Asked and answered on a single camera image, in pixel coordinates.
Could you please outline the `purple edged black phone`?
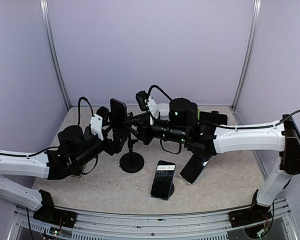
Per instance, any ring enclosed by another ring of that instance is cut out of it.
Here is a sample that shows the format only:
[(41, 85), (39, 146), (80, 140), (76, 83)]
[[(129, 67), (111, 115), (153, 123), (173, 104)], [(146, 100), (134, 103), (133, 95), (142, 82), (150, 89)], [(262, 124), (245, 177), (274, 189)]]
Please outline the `purple edged black phone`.
[(127, 106), (125, 103), (115, 98), (110, 99), (110, 115), (112, 133), (114, 135), (121, 135), (125, 128), (123, 122), (127, 120)]

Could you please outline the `tall black pole phone stand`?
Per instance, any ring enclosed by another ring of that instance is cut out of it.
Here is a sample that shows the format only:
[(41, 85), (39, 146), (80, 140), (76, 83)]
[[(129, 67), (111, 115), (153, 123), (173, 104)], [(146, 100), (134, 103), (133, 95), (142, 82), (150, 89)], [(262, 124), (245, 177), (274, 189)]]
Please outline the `tall black pole phone stand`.
[(133, 150), (134, 144), (139, 140), (132, 139), (132, 134), (127, 131), (121, 131), (119, 134), (121, 138), (122, 145), (127, 140), (128, 152), (125, 153), (119, 160), (120, 168), (126, 173), (137, 173), (144, 167), (144, 158), (141, 154)]

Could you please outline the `blue edged black phone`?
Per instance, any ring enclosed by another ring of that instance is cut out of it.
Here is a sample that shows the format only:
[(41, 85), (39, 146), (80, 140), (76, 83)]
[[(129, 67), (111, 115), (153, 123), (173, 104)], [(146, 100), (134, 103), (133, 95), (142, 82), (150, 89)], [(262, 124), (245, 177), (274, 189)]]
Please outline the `blue edged black phone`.
[(162, 199), (165, 189), (173, 183), (175, 170), (176, 164), (173, 162), (160, 160), (157, 163), (150, 192), (152, 197)]

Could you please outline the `dark round base phone stand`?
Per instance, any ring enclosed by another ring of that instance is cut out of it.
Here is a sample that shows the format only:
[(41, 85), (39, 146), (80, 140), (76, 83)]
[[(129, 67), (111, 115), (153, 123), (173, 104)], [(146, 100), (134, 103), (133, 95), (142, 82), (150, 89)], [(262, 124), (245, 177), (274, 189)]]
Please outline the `dark round base phone stand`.
[(163, 192), (163, 200), (168, 200), (175, 192), (175, 185), (174, 183), (171, 184), (170, 188), (166, 188)]

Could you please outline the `short black pole phone stand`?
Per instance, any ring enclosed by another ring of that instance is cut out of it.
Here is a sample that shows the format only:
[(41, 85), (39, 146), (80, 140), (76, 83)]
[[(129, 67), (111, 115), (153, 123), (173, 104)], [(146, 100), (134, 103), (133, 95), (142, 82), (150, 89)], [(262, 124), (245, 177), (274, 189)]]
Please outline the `short black pole phone stand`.
[(210, 113), (212, 113), (212, 114), (219, 114), (219, 111), (213, 110)]

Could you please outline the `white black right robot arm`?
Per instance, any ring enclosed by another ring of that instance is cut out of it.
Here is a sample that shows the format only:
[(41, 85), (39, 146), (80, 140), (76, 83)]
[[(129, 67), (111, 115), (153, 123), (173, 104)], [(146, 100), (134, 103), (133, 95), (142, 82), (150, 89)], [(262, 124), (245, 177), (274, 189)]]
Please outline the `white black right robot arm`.
[(127, 117), (123, 125), (144, 144), (152, 139), (183, 145), (192, 157), (180, 176), (193, 184), (203, 175), (209, 160), (218, 154), (235, 151), (276, 151), (278, 160), (264, 186), (252, 198), (246, 218), (256, 222), (277, 195), (300, 174), (300, 131), (291, 114), (281, 120), (255, 125), (228, 125), (228, 117), (216, 111), (199, 111), (196, 103), (186, 98), (169, 102), (168, 119), (161, 119), (157, 106), (138, 98), (142, 114)]

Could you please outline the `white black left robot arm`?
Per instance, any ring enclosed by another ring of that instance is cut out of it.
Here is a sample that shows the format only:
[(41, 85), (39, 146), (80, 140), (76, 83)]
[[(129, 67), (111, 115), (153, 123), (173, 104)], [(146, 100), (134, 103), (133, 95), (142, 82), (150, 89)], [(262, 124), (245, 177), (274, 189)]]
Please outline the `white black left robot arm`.
[(99, 139), (87, 129), (71, 125), (59, 132), (58, 147), (48, 147), (37, 153), (14, 153), (0, 150), (0, 197), (31, 211), (40, 212), (53, 223), (60, 218), (52, 196), (45, 190), (27, 188), (5, 176), (30, 176), (47, 180), (63, 180), (85, 174), (85, 165), (98, 159), (102, 152), (110, 156), (121, 152), (128, 136), (119, 131), (109, 139)]

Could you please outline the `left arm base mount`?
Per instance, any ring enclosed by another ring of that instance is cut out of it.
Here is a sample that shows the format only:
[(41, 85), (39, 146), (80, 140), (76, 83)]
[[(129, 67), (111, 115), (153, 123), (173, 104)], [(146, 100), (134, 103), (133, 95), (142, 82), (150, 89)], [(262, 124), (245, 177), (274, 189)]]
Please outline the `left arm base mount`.
[(44, 223), (73, 229), (78, 214), (58, 208), (41, 208), (33, 213), (33, 218)]

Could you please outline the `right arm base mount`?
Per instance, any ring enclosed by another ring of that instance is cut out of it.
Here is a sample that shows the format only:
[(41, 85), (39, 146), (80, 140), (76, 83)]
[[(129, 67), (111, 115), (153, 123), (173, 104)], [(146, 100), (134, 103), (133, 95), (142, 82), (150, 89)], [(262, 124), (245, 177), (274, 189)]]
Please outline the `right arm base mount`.
[(271, 219), (272, 213), (268, 209), (251, 210), (247, 208), (247, 209), (231, 211), (228, 214), (228, 216), (229, 216), (231, 227), (236, 228), (236, 227), (262, 222), (266, 219)]

